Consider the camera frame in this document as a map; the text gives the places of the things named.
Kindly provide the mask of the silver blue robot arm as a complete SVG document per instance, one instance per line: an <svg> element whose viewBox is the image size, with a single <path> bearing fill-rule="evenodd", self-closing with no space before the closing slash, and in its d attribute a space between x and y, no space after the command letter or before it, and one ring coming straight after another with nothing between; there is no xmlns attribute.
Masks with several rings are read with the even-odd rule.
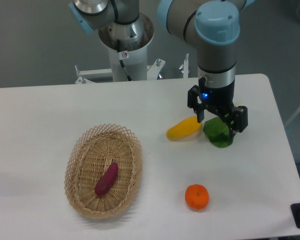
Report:
<svg viewBox="0 0 300 240"><path fill-rule="evenodd" d="M233 104L240 35L239 12L248 0L162 0L157 19L170 35L196 50L198 84L187 93L187 106L197 121L204 113L226 126L219 137L232 142L248 126L246 106ZM154 36L151 20L137 0L72 0L69 8L88 33L97 32L108 48L115 82L144 80L147 46Z"/></svg>

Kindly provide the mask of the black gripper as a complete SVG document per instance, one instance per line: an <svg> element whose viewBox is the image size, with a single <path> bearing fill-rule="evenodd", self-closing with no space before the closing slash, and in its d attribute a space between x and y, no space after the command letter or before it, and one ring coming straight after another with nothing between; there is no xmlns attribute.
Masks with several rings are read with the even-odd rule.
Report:
<svg viewBox="0 0 300 240"><path fill-rule="evenodd" d="M242 133L248 126L248 108L244 105L234 106L233 104L235 81L221 88L208 87L207 82L204 77L201 77L198 80L198 86L194 85L188 90L187 106L193 109L198 123L204 120L205 110L217 115L228 129L227 134L220 135L221 140L230 144L235 135Z"/></svg>

